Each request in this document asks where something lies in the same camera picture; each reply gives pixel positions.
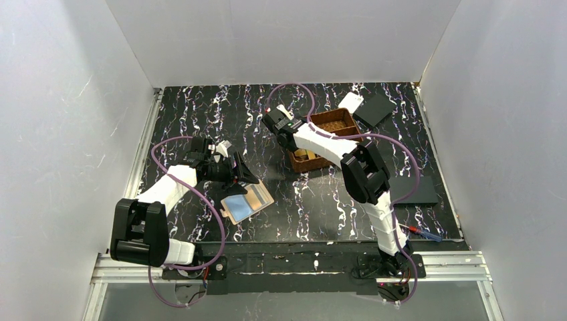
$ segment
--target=glass panel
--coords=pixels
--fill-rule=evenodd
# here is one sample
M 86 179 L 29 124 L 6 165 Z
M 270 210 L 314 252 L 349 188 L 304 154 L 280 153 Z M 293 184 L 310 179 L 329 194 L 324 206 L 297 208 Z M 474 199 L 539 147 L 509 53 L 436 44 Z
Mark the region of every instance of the glass panel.
M 170 302 L 177 302 L 173 284 L 156 287 Z M 187 293 L 197 290 L 193 286 Z M 264 292 L 207 296 L 186 309 L 164 305 L 148 284 L 109 284 L 100 319 L 488 320 L 477 282 L 421 282 L 413 298 L 400 308 L 381 300 L 354 293 Z

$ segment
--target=screwdriver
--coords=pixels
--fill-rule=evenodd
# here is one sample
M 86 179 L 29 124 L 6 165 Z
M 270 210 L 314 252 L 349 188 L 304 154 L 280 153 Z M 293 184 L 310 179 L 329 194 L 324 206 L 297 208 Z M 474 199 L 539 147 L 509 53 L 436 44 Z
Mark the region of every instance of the screwdriver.
M 406 225 L 403 225 L 403 224 L 400 224 L 400 223 L 398 223 L 398 225 L 403 226 L 403 227 L 407 228 L 411 233 L 415 233 L 417 235 L 423 236 L 426 239 L 432 239 L 433 241 L 436 241 L 436 242 L 441 242 L 443 240 L 443 238 L 441 236 L 420 230 L 415 226 L 406 226 Z

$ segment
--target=gray wall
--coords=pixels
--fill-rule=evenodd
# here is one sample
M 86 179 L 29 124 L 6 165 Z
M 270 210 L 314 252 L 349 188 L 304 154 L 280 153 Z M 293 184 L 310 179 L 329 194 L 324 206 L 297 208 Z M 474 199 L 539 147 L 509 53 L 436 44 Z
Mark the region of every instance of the gray wall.
M 567 3 L 463 0 L 422 87 L 465 237 L 507 320 L 565 320 Z
M 107 0 L 154 87 L 418 81 L 460 0 Z
M 152 88 L 103 0 L 0 2 L 0 316 L 80 320 Z

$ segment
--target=small wooden block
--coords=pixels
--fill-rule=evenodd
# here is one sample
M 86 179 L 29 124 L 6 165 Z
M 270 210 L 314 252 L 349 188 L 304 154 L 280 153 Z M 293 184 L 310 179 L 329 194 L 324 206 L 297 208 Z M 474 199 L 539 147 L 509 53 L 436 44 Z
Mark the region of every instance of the small wooden block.
M 307 151 L 307 158 L 308 158 L 308 159 L 315 159 L 315 158 L 316 158 L 315 153 L 312 152 L 312 151 L 310 151 L 310 150 L 308 150 L 308 151 Z
M 304 150 L 304 149 L 298 149 L 294 152 L 294 155 L 296 157 L 301 157 L 301 156 L 307 155 L 307 151 Z

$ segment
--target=white card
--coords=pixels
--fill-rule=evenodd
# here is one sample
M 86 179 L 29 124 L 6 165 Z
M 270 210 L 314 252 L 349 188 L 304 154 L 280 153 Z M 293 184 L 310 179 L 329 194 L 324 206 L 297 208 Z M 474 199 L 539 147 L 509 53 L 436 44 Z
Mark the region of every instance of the white card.
M 360 106 L 364 98 L 355 94 L 354 92 L 349 92 L 344 99 L 338 105 L 339 108 L 346 108 L 350 114 L 353 114 L 356 109 Z

